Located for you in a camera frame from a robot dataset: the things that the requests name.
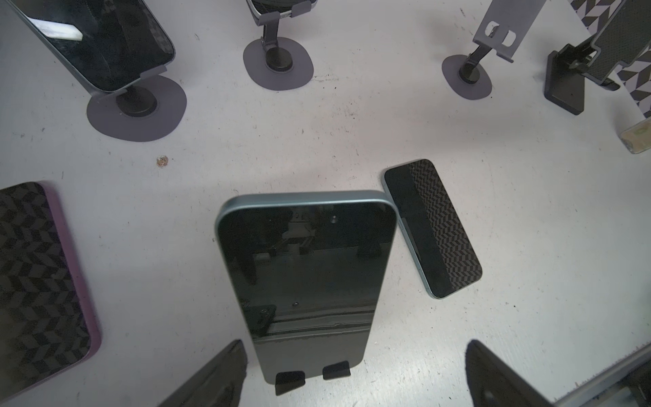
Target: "black phone screen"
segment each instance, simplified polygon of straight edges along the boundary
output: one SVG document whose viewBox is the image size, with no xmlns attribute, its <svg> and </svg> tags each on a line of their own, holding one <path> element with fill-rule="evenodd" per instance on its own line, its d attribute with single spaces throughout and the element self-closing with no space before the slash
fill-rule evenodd
<svg viewBox="0 0 651 407">
<path fill-rule="evenodd" d="M 141 0 L 11 1 L 88 82 L 102 91 L 117 91 L 142 72 L 174 58 L 172 42 Z M 63 28 L 77 32 L 77 37 L 56 38 L 61 36 L 47 31 L 50 23 L 68 25 Z"/>
<path fill-rule="evenodd" d="M 219 222 L 268 383 L 362 360 L 395 228 L 384 203 L 246 208 Z"/>
<path fill-rule="evenodd" d="M 384 181 L 432 295 L 442 298 L 479 280 L 481 265 L 434 164 L 388 169 Z"/>
</svg>

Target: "round stand base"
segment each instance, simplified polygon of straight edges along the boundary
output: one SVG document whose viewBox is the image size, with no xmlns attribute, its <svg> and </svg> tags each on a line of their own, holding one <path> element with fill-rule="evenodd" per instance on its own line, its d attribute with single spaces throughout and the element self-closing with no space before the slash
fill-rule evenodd
<svg viewBox="0 0 651 407">
<path fill-rule="evenodd" d="M 292 56 L 292 67 L 286 72 L 276 72 L 267 65 L 266 51 L 257 39 L 244 49 L 244 67 L 255 83 L 272 91 L 287 91 L 307 84 L 314 75 L 312 59 L 305 48 L 289 38 L 278 37 L 278 46 Z"/>
<path fill-rule="evenodd" d="M 445 80 L 452 90 L 462 98 L 469 100 L 483 99 L 493 90 L 493 83 L 490 81 L 486 70 L 481 64 L 475 68 L 479 71 L 479 80 L 477 83 L 470 85 L 462 80 L 459 77 L 459 68 L 464 64 L 466 58 L 468 58 L 467 55 L 453 55 L 443 60 L 443 65 L 441 66 L 443 76 L 445 76 Z"/>
<path fill-rule="evenodd" d="M 116 97 L 90 99 L 86 108 L 88 121 L 98 132 L 127 141 L 153 141 L 170 134 L 186 112 L 183 88 L 164 76 L 152 76 L 135 84 L 150 91 L 158 105 L 143 117 L 131 117 L 118 107 Z"/>
</svg>

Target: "white surface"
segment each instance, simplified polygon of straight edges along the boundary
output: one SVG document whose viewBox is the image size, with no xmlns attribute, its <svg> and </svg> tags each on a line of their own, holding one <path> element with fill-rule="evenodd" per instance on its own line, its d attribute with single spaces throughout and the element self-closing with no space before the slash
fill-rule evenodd
<svg viewBox="0 0 651 407">
<path fill-rule="evenodd" d="M 651 155 L 616 136 L 643 117 L 625 89 L 587 83 L 578 117 L 544 99 L 548 53 L 588 35 L 565 0 L 547 2 L 514 64 L 485 58 L 495 88 L 477 102 L 452 93 L 441 62 L 474 49 L 488 0 L 320 1 L 281 22 L 315 68 L 281 93 L 244 69 L 262 33 L 244 0 L 150 6 L 188 105 L 171 135 L 135 144 L 91 128 L 88 94 L 0 5 L 0 188 L 56 185 L 104 338 L 7 406 L 155 406 L 235 338 L 250 361 L 242 406 L 469 406 L 472 338 L 553 400 L 651 340 Z M 417 158 L 438 168 L 484 277 L 433 300 L 398 234 L 365 360 L 276 397 L 213 241 L 219 207 L 380 189 L 382 169 Z"/>
</svg>

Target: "smartphone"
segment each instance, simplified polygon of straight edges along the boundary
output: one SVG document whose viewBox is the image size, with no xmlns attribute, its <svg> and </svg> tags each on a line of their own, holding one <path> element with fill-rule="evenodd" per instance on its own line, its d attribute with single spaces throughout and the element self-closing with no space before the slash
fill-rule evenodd
<svg viewBox="0 0 651 407">
<path fill-rule="evenodd" d="M 382 185 L 427 293 L 444 298 L 479 280 L 482 266 L 445 187 L 429 160 L 384 171 Z"/>
<path fill-rule="evenodd" d="M 281 14 L 281 18 L 291 17 L 292 7 L 304 1 L 306 0 L 247 0 L 247 3 L 249 3 L 249 8 L 257 20 L 261 15 L 275 11 Z M 312 8 L 314 8 L 317 0 L 309 1 L 312 3 Z"/>
<path fill-rule="evenodd" d="M 0 403 L 100 341 L 56 193 L 36 182 L 0 190 Z"/>
<path fill-rule="evenodd" d="M 379 191 L 244 195 L 224 205 L 215 234 L 278 394 L 287 378 L 331 378 L 361 362 L 396 218 Z"/>
<path fill-rule="evenodd" d="M 8 0 L 89 92 L 115 92 L 174 59 L 142 0 Z"/>
</svg>

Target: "chevron pattern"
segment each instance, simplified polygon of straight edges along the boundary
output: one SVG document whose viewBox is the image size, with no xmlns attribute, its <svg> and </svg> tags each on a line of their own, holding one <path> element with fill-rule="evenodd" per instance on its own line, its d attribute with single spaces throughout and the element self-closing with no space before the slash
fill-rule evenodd
<svg viewBox="0 0 651 407">
<path fill-rule="evenodd" d="M 474 283 L 482 276 L 482 266 L 436 168 L 428 160 L 419 160 L 408 166 L 416 190 L 427 208 L 434 239 L 453 289 L 456 291 Z"/>
<path fill-rule="evenodd" d="M 0 400 L 79 361 L 90 337 L 43 188 L 0 191 Z"/>
<path fill-rule="evenodd" d="M 590 35 L 604 27 L 622 0 L 569 0 Z M 645 117 L 651 117 L 651 49 L 646 50 L 631 66 L 615 68 L 617 76 L 631 94 Z"/>
</svg>

